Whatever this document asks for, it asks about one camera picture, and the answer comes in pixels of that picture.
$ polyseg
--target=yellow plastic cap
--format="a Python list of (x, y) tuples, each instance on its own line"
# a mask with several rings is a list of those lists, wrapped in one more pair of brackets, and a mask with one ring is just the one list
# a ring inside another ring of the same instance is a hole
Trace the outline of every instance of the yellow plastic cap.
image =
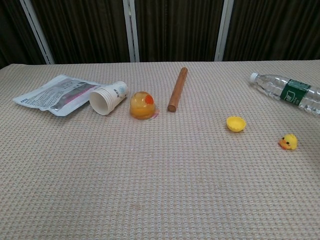
[(239, 116), (230, 116), (226, 119), (226, 125), (233, 132), (241, 132), (246, 127), (246, 121)]

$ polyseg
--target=wooden stick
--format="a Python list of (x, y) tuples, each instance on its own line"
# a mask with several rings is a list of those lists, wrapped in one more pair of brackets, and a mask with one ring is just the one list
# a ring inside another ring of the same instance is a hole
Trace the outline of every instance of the wooden stick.
[(184, 88), (184, 84), (187, 78), (188, 69), (186, 67), (181, 68), (178, 79), (176, 80), (169, 104), (168, 111), (174, 113), (178, 108), (178, 103), (180, 100), (180, 96), (182, 93), (182, 89)]

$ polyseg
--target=white paper cup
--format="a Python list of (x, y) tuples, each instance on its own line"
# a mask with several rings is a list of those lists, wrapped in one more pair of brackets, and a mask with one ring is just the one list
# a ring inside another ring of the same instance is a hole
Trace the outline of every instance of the white paper cup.
[(123, 81), (99, 87), (90, 93), (90, 104), (98, 114), (108, 115), (126, 98), (128, 86)]

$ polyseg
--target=brown curtain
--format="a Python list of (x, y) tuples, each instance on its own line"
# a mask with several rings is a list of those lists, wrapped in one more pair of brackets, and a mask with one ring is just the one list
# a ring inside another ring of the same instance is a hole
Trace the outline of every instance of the brown curtain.
[(31, 0), (57, 64), (130, 62), (122, 0)]
[(223, 3), (135, 0), (140, 61), (213, 61)]
[(320, 59), (319, 0), (234, 0), (224, 61)]
[(0, 1), (0, 69), (46, 64), (19, 0)]

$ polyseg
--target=green bottle label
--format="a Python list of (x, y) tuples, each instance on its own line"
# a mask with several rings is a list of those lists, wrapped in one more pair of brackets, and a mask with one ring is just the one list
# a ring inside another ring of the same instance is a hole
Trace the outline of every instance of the green bottle label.
[(280, 99), (299, 105), (310, 87), (311, 86), (308, 84), (290, 79), (290, 81), (288, 81), (284, 86)]

